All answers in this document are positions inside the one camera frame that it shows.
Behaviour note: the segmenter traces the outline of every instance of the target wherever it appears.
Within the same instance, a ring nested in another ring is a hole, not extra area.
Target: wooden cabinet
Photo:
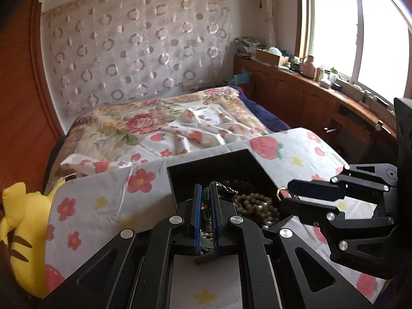
[[[273,112],[276,107],[276,83],[273,82],[273,76],[265,71],[256,71],[253,72],[252,80],[254,83],[253,100]]]
[[[377,133],[375,125],[379,118],[355,100],[334,90],[322,88],[319,83],[300,74],[235,58],[234,72],[240,73],[242,68],[253,72],[251,99],[291,128],[302,127],[313,131],[338,152],[345,151],[348,145],[347,141],[338,141],[338,135],[344,129],[363,145],[369,145],[362,159],[372,159],[372,146],[379,146],[380,142],[389,146],[394,155],[397,154],[396,132],[383,124],[382,130]],[[378,162],[393,163],[389,157],[378,159]]]
[[[286,80],[277,80],[271,112],[291,128],[300,127],[300,117],[305,98],[306,96],[296,85]]]
[[[308,94],[302,108],[300,126],[313,131],[319,137],[325,137],[325,130],[330,124],[335,106],[318,96]]]

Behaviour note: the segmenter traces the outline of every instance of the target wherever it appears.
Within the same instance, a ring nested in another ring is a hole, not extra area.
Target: yellow plush toy
[[[7,234],[15,229],[10,244],[10,262],[20,287],[44,298],[48,294],[45,271],[47,222],[59,181],[48,196],[28,193],[25,184],[18,182],[3,191],[5,216],[0,222],[0,241],[8,246]]]

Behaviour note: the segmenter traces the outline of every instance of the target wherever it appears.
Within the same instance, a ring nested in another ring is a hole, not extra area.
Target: wooden desk
[[[327,130],[333,130],[337,123],[367,144],[381,138],[397,153],[395,130],[384,124],[376,131],[379,118],[348,96],[322,88],[319,82],[298,73],[235,58],[234,73],[242,68],[253,72],[252,99],[292,128],[307,128],[327,140]]]

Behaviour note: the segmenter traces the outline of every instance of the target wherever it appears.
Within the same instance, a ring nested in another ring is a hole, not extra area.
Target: wooden headboard
[[[43,72],[38,0],[21,0],[0,32],[0,192],[15,182],[40,190],[62,136]]]

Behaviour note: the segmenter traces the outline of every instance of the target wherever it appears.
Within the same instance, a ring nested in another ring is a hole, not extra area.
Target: blue cloth
[[[277,118],[261,105],[258,105],[256,102],[248,99],[239,86],[230,85],[230,87],[236,89],[239,92],[240,100],[252,112],[252,114],[255,115],[263,123],[264,126],[266,126],[266,128],[268,128],[272,132],[279,132],[290,129],[290,126],[283,122],[280,118]]]

